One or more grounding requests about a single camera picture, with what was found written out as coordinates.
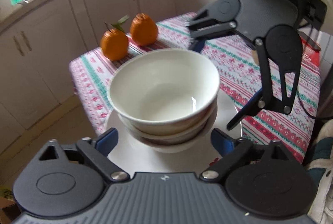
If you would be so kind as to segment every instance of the metal screw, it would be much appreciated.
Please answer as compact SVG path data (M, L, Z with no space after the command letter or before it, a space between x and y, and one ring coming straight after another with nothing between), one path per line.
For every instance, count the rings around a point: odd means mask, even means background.
M233 29L237 26L236 22L230 22L229 25Z
M216 179L219 176L219 174L214 170L206 170L201 175L205 179Z
M283 108L283 112L284 112L285 114L289 114L289 113L291 112L291 108L290 108L289 106L285 106L285 107Z
M258 107L259 107L259 108L264 108L265 105L266 105L266 103L265 103L263 100L260 100L260 101L258 102Z
M116 171L111 174L111 178L116 180L116 181L123 181L127 179L128 174L124 171Z
M255 44L258 46L262 46L262 40L261 39L256 39Z

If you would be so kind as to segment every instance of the green leaf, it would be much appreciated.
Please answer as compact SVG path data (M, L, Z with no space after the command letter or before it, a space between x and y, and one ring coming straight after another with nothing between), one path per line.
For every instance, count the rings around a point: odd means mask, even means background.
M128 20L128 18L129 18L129 16L125 15L124 17L120 18L117 23L122 25L123 23L125 23Z
M125 33L125 31L123 30L123 28L120 26L120 24L111 24L115 29L120 30L121 32Z

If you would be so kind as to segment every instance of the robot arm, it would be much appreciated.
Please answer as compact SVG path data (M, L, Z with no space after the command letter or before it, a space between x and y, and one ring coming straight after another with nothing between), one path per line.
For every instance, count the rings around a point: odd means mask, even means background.
M258 53L262 88L228 123L228 130L261 109L291 113L303 52L297 28L305 19L320 30L325 14L326 5L321 0L217 0L197 12L188 25L192 42L189 49L200 52L206 40L236 34ZM268 59L279 67L281 100L273 95ZM287 73L294 73L290 95L286 90Z

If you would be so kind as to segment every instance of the table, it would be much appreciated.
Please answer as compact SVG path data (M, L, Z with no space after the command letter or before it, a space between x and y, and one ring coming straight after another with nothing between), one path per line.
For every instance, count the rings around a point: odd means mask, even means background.
M121 61L111 62L100 48L96 48L70 63L76 93L97 135L103 133L108 113L113 109L107 99L107 84L117 68L135 57L161 48L187 48L189 31L186 22L194 13L177 16L157 23L158 40L146 47L138 47L129 35L129 54ZM220 73L220 89L225 91L240 110L261 87L259 66L251 56L251 50L236 35L206 42L202 51L209 57ZM278 66L270 61L273 93L281 99ZM291 91L293 77L286 76L287 91ZM319 53L305 46L298 85L300 97L309 113L315 115L320 92ZM309 118L298 98L289 115L261 111L256 117L243 120L244 137L255 144L267 144L270 140L281 140L295 158L302 162L309 145L314 120Z

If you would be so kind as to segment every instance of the bowl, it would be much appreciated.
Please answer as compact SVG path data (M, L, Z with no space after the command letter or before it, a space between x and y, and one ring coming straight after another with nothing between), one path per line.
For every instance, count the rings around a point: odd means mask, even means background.
M157 152L161 152L161 153L178 153L178 152L182 152L185 151L189 148L191 148L196 142L198 142L202 137L204 137L207 133L209 133L209 131L212 130L212 127L214 125L215 119L217 116L217 106L214 109L213 113L211 114L211 116L208 118L206 125L204 126L204 128L197 134L197 136L195 136L193 139L181 143L181 144L177 144L177 145L158 145L158 144L154 144L152 142L149 142L148 140L144 139L143 137L135 134L134 132L130 132L129 134L137 139L138 141L140 141L141 143L152 147L152 149L154 149Z
M193 126L191 126L189 129L186 129L184 131L181 131L177 134L168 135L168 136L156 136L156 135L150 135L146 134L138 129L136 129L128 119L125 117L122 117L118 114L119 119L122 121L122 123L126 126L126 128L133 132L134 134L139 135L140 137L143 137L144 139L148 140L149 142L152 142L154 144L159 145L175 145L175 144L181 144L183 142L186 142L193 137L195 137L206 125L206 122L210 115L213 113L213 111L217 108L217 103L214 101L208 108L206 114Z
M135 57L117 70L108 99L142 132L171 135L194 125L219 91L215 65L190 50L163 49Z

